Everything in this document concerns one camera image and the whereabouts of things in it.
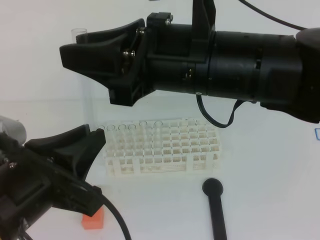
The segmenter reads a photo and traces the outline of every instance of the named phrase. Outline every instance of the white table surface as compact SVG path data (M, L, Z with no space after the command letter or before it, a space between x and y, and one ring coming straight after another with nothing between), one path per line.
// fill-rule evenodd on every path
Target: white table surface
M205 97L207 110L227 122L234 101ZM200 117L196 97L154 93L134 107L94 104L98 119L143 120ZM84 123L80 101L0 102L0 114L19 119L28 139L56 135ZM245 103L233 125L220 130L222 205L229 240L320 239L320 141L315 124ZM87 180L102 187L125 219L133 240L211 240L209 175L106 177L97 159ZM102 230L83 230L82 215L51 208L29 230L34 240L122 240L105 210Z

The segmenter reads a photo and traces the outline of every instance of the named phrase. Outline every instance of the black wire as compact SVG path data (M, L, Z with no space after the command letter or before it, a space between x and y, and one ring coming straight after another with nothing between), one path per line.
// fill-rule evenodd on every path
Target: black wire
M265 16L266 18L272 20L272 21L275 21L279 24L282 24L282 25L285 25L289 28L293 28L293 29L296 29L296 30L299 30L299 31L302 31L302 30L305 30L306 28L305 27L302 27L302 26L297 26L297 25L294 25L294 24L291 24L289 22L286 22L286 21L283 21L283 20L280 20L274 16L271 16L269 15L268 13L264 12L264 11L261 11L259 8L256 8L255 6L251 5L250 3L248 3L246 0L239 0L239 2L243 3L244 5L246 5L247 7L249 7L250 9L252 9L253 11L256 11L257 13Z
M231 113L231 116L229 118L229 121L227 124L222 124L216 120L214 120L206 111L204 103L202 102L202 96L201 95L197 95L196 96L196 102L198 103L198 107L200 112L202 113L202 115L205 117L205 119L207 119L211 124L213 124L214 126L221 128L221 129L225 129L226 127L230 126L233 121L234 121L234 117L235 117L235 111L237 110L238 107L241 106L241 104L243 104L246 101L242 101L242 100L237 100L233 106L233 110Z
M71 180L75 184L79 185L80 187L84 188L88 192L91 192L93 195L95 195L95 197L98 198L114 215L115 219L117 220L117 222L121 227L125 240L131 240L129 229L126 225L125 220L121 216L121 214L118 212L116 207L102 193L97 192L92 185L90 185L86 181L83 181L75 177L70 172L63 169L62 167L59 167L58 165L55 165L54 163L43 161L43 159L39 159L37 157L31 157L30 160L36 161L37 164L50 168L54 173L59 174L65 177L66 179Z

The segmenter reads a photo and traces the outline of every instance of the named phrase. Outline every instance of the white background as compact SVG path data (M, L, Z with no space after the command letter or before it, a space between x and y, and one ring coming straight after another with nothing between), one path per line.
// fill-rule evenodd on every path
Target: white background
M318 0L251 0L264 11L303 27L319 27ZM236 0L217 0L216 29L294 35ZM70 30L123 26L151 12L172 12L191 23L191 0L0 0L0 114L20 120L28 139L56 135L85 122L80 79L62 68L59 47ZM88 80L97 97L106 89ZM204 97L209 113L226 122L234 100ZM95 101L99 121L200 117L194 95L155 92L134 107ZM232 126L220 130L222 204L229 240L320 239L320 141L314 128L287 114L245 103ZM88 175L123 215L133 240L211 240L208 176L123 178L107 181L102 162ZM109 211L103 230L85 231L81 214L51 208L28 233L34 240L122 240Z
M318 0L251 0L267 13L304 27L318 27ZM216 29L294 35L237 0L216 0ZM173 23L192 22L192 0L0 0L0 101L77 99L77 74L64 69L59 47L71 29L120 27L152 12L171 12ZM105 89L93 83L97 97Z

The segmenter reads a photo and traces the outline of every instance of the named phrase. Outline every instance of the orange sponge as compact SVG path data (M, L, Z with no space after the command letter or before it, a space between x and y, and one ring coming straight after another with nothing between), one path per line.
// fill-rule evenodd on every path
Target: orange sponge
M83 215L82 226L84 229L102 229L104 227L104 208L101 207L92 217Z

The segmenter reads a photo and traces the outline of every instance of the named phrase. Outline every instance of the black cylindrical motor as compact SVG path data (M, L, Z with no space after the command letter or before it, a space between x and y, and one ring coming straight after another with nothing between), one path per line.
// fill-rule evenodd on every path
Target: black cylindrical motor
M178 24L174 28L187 32ZM205 61L196 62L181 60L191 42L184 38L178 44L181 35L170 29L158 34L154 51L168 57L147 58L154 89L272 104L295 98L303 65L293 36L212 32Z

